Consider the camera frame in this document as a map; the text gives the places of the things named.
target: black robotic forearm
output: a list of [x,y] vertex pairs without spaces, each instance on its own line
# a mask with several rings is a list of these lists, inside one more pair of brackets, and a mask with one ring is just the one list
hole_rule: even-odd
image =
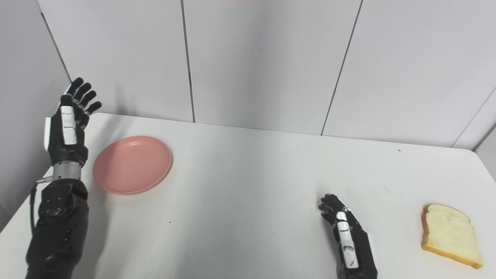
[[[53,166],[53,181],[41,192],[39,219],[26,255],[26,279],[70,279],[83,254],[88,230],[88,191],[81,178],[81,168],[88,159],[84,128],[89,116],[102,106],[89,91],[91,85],[80,77],[62,95],[56,113],[50,119],[47,151]],[[36,187],[32,190],[34,204]]]
[[26,279],[69,279],[83,254],[88,191],[77,179],[59,179],[42,191],[26,261]]

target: bread crust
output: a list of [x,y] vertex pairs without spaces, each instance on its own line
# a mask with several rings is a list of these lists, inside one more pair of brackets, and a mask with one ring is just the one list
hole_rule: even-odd
[[428,243],[429,243],[429,233],[430,232],[429,232],[429,226],[427,224],[426,216],[427,216],[427,213],[429,213],[429,207],[430,206],[431,205],[428,205],[428,206],[424,207],[424,212],[422,214],[422,227],[424,228],[424,236],[423,236],[423,239],[422,239],[422,249],[425,250],[425,251],[432,252],[434,254],[438,254],[438,255],[440,255],[442,257],[452,259],[452,260],[457,261],[459,263],[462,263],[464,265],[471,266],[471,267],[473,267],[475,269],[480,269],[482,267],[482,264],[480,264],[480,263],[477,263],[477,262],[474,262],[474,261],[471,261],[471,260],[462,258],[462,257],[460,257],[458,255],[454,255],[454,254],[451,254],[451,253],[448,253],[448,252],[445,252],[445,251],[436,249],[436,248],[428,245]]

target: robot finger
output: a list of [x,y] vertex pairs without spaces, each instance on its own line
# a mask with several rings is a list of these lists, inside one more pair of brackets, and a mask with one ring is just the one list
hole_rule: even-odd
[[94,90],[91,90],[84,95],[84,97],[79,102],[79,105],[84,108],[95,97],[96,97],[96,92]]
[[334,225],[336,223],[336,216],[332,213],[331,214],[322,213],[321,216],[331,225]]
[[88,115],[91,115],[93,114],[97,109],[101,108],[102,107],[102,103],[100,101],[98,102],[94,102],[93,104],[91,104],[87,109],[86,109],[86,113]]
[[77,90],[76,94],[74,95],[74,101],[76,103],[79,103],[83,95],[88,92],[91,89],[91,84],[90,83],[85,83],[81,85],[81,87]]
[[346,208],[346,206],[338,199],[336,195],[325,194],[325,197],[323,197],[321,201],[326,206],[330,207],[334,212],[343,211]]
[[82,84],[84,83],[84,80],[80,77],[76,78],[70,85],[67,91],[65,92],[66,94],[69,94],[71,96],[74,96],[76,93],[76,89],[78,89]]
[[81,122],[80,122],[81,128],[83,130],[86,128],[86,126],[88,125],[88,122],[90,121],[90,115],[101,107],[102,107],[101,102],[95,102],[88,107],[86,112],[83,113],[83,116],[81,117]]

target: panel seam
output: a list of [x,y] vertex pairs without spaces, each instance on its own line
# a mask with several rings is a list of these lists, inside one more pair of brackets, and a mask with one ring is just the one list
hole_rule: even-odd
[[52,39],[52,42],[54,43],[55,50],[57,50],[57,55],[59,56],[59,58],[62,62],[62,66],[63,66],[65,73],[67,74],[67,78],[69,78],[69,81],[71,81],[72,79],[70,78],[69,71],[67,71],[67,67],[65,66],[65,63],[62,59],[62,55],[61,55],[61,52],[59,51],[59,47],[57,46],[57,43],[55,42],[52,31],[50,30],[50,27],[48,26],[48,22],[47,22],[47,19],[45,18],[45,14],[43,14],[42,12],[41,12],[41,17],[43,18],[43,21],[45,22],[45,26],[47,27],[48,33],[50,34],[50,38]]
[[187,34],[186,34],[186,16],[185,16],[185,5],[184,0],[181,0],[181,13],[183,14],[183,31],[185,35],[185,48],[186,48],[186,65],[187,65],[187,75],[189,79],[189,97],[191,99],[191,113],[193,114],[193,123],[196,122],[194,115],[194,101],[193,101],[193,86],[191,83],[191,68],[189,67],[189,49],[187,45]]
[[460,135],[455,139],[455,141],[453,142],[453,144],[450,146],[450,147],[453,147],[455,146],[455,144],[457,143],[457,141],[462,137],[463,133],[465,133],[465,131],[467,130],[467,128],[470,126],[470,124],[472,124],[473,120],[477,117],[477,115],[479,114],[479,112],[482,110],[482,108],[486,105],[486,103],[489,101],[489,99],[491,98],[491,96],[493,95],[493,93],[495,92],[496,90],[496,87],[491,91],[491,93],[489,94],[489,96],[486,98],[486,100],[484,101],[484,103],[482,103],[482,105],[479,107],[479,109],[477,110],[477,112],[474,114],[474,116],[470,119],[470,121],[468,122],[468,124],[465,126],[465,128],[463,128],[462,132],[460,133]]
[[343,62],[341,63],[341,68],[339,69],[338,78],[336,80],[336,84],[334,85],[334,91],[332,92],[331,101],[329,103],[329,108],[327,109],[327,114],[325,115],[324,125],[322,126],[322,132],[320,135],[324,134],[325,124],[327,123],[327,118],[329,117],[329,112],[331,111],[332,103],[334,102],[334,97],[336,96],[336,90],[338,88],[339,78],[341,77],[341,73],[343,72],[344,62],[346,61],[346,56],[348,55],[348,50],[350,49],[351,39],[353,38],[353,34],[355,33],[355,27],[357,26],[358,16],[360,15],[360,11],[362,10],[362,4],[364,0],[360,1],[360,6],[358,7],[357,16],[355,17],[355,22],[353,23],[353,28],[351,29],[350,39],[348,40],[348,45],[346,46],[346,51],[344,53]]

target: pink plate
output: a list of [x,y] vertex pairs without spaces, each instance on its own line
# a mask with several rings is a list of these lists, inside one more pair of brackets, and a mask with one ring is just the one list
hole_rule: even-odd
[[93,164],[93,178],[105,191],[132,195],[160,183],[171,165],[171,152],[163,142],[135,136],[107,146]]

